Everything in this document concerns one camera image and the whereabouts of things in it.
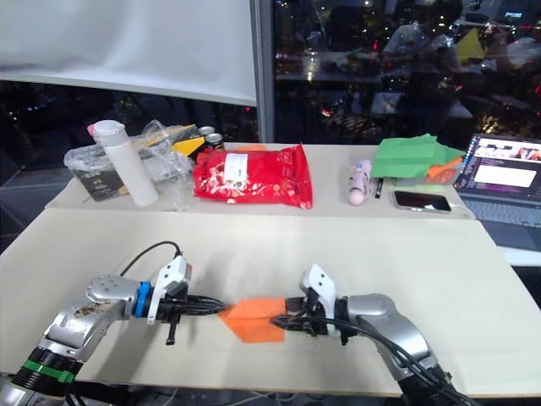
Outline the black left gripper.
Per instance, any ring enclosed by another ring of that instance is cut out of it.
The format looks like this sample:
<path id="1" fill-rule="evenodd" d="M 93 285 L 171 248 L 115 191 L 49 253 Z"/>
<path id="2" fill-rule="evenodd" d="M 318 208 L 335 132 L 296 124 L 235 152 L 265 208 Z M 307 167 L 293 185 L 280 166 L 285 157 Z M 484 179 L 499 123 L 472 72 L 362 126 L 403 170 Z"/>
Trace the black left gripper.
<path id="1" fill-rule="evenodd" d="M 225 305 L 219 299 L 206 296 L 166 296 L 161 299 L 157 310 L 157 320 L 168 325 L 166 345 L 175 344 L 177 327 L 182 315 L 186 312 L 191 316 L 216 315 L 225 310 Z"/>

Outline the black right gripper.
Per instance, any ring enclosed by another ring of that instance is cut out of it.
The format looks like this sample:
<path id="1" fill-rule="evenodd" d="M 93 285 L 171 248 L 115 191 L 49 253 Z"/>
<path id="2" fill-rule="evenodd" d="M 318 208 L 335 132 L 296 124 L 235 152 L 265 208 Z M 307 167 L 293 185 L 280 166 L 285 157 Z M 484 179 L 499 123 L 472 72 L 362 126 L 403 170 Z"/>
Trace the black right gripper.
<path id="1" fill-rule="evenodd" d="M 291 314 L 303 314 L 308 318 L 331 318 L 320 302 L 320 296 L 315 291 L 308 291 L 304 297 L 292 297 L 285 300 L 286 311 Z M 304 323 L 294 315 L 277 315 L 270 319 L 270 323 L 284 331 L 304 332 Z M 338 337 L 339 330 L 331 324 L 322 321 L 308 321 L 309 330 L 312 335 L 326 335 Z"/>

